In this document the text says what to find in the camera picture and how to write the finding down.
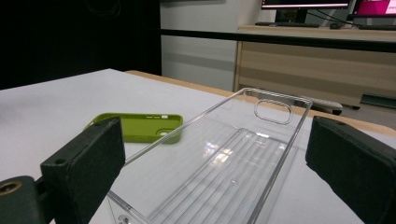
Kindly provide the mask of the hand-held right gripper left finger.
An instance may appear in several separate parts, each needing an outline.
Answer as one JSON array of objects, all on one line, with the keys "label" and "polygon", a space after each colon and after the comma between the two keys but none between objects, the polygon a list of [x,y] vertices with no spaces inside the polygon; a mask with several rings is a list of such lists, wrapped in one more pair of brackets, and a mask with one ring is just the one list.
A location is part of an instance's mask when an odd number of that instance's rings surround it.
[{"label": "hand-held right gripper left finger", "polygon": [[56,224],[89,224],[124,163],[119,118],[93,124],[43,161]]}]

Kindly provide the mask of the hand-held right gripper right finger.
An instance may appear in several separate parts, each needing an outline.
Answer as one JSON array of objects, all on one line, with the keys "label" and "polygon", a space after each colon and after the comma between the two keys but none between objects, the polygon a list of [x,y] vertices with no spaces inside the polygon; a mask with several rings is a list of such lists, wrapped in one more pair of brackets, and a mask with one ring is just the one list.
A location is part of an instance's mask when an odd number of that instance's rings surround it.
[{"label": "hand-held right gripper right finger", "polygon": [[395,148],[315,116],[305,161],[365,224],[396,224]]}]

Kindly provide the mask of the green phone case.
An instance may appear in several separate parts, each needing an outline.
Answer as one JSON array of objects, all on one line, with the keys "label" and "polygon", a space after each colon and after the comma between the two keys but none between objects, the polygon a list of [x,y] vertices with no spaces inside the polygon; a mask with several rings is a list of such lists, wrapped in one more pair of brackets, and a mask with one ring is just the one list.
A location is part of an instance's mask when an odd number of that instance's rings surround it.
[{"label": "green phone case", "polygon": [[120,118],[125,143],[154,143],[183,124],[183,117],[177,114],[103,113],[86,128],[112,118]]}]

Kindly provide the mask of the clear plastic organizer box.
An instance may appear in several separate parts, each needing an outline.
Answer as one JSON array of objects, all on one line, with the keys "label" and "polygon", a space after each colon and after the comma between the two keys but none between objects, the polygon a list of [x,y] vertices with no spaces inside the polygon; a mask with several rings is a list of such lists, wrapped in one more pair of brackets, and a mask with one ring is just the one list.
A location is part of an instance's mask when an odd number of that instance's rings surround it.
[{"label": "clear plastic organizer box", "polygon": [[115,224],[265,222],[310,100],[244,88],[129,157],[107,194]]}]

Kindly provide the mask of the dark green desk panel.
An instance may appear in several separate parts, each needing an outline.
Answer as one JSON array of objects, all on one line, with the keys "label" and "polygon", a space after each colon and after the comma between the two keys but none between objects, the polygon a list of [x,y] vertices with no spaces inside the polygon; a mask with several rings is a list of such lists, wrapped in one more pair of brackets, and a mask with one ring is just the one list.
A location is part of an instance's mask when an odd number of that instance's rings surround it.
[{"label": "dark green desk panel", "polygon": [[375,105],[385,108],[396,109],[396,97],[364,93],[361,97],[361,103],[365,105]]}]

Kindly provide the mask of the light wooden office desk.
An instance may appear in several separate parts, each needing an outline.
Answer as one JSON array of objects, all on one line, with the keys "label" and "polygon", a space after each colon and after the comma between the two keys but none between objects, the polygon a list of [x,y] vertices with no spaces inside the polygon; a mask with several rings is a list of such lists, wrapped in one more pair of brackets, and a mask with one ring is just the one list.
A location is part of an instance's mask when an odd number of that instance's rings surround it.
[{"label": "light wooden office desk", "polygon": [[362,106],[364,93],[396,97],[396,31],[243,25],[234,89],[255,87]]}]

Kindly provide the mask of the black curtain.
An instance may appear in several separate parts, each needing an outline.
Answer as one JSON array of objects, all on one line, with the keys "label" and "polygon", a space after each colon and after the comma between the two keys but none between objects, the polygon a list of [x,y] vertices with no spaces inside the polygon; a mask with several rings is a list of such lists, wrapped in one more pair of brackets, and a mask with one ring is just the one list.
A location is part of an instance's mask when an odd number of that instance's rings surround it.
[{"label": "black curtain", "polygon": [[0,0],[0,90],[102,69],[162,72],[159,0]]}]

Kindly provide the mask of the black keyboard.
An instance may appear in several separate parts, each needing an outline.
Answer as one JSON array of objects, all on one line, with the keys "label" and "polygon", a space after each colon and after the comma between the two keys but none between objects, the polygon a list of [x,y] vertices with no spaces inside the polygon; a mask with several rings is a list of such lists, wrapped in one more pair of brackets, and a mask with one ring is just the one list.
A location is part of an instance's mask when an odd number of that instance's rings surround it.
[{"label": "black keyboard", "polygon": [[359,25],[360,30],[396,31],[396,25]]},{"label": "black keyboard", "polygon": [[299,23],[299,22],[269,22],[257,21],[255,26],[270,26],[270,27],[303,27],[303,28],[319,28],[320,25],[316,23]]}]

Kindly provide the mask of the monitor with pink screen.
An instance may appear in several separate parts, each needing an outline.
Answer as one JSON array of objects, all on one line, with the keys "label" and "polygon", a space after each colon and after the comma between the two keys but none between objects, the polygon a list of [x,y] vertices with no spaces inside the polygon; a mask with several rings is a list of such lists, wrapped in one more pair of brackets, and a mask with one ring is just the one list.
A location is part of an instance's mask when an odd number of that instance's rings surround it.
[{"label": "monitor with pink screen", "polygon": [[396,0],[357,0],[352,14],[357,17],[396,17]]}]

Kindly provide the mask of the black computer monitor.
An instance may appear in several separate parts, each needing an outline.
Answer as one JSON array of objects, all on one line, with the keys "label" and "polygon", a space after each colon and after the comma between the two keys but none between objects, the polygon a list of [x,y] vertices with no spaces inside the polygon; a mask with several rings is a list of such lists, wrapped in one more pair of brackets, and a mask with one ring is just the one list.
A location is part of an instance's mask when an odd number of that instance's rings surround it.
[{"label": "black computer monitor", "polygon": [[347,8],[350,0],[262,0],[261,10],[275,10],[276,21],[304,23],[309,9]]}]

